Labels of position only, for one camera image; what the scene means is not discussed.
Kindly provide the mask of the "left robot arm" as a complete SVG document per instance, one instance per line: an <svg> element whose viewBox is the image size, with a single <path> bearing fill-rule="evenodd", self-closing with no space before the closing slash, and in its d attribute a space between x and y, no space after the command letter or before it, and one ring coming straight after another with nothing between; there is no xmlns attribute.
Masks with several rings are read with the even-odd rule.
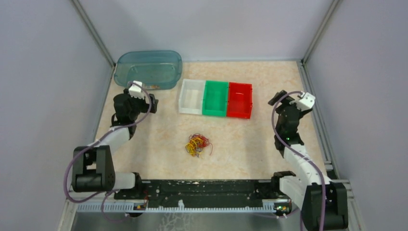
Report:
<svg viewBox="0 0 408 231"><path fill-rule="evenodd" d="M132 199L143 196L144 186L135 172L117 172L112 155L132 139L140 114L156 113L158 99L149 94L147 99L121 93L114 97L115 113L111 117L111 126L95 144L79 146L74 156L81 156L73 162L71 185L75 192L108 192L125 190Z"/></svg>

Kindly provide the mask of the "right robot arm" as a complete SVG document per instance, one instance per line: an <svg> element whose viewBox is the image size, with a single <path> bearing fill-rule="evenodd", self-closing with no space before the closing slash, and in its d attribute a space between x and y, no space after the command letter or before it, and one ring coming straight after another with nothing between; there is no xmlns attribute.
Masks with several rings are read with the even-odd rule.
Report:
<svg viewBox="0 0 408 231"><path fill-rule="evenodd" d="M308 231L348 228L347 189L324 175L307 153L298 132L301 118L313 110L315 96L308 92L282 90L268 102L273 106L271 122L274 143L296 172L276 172L271 193L288 196L300 210L302 227Z"/></svg>

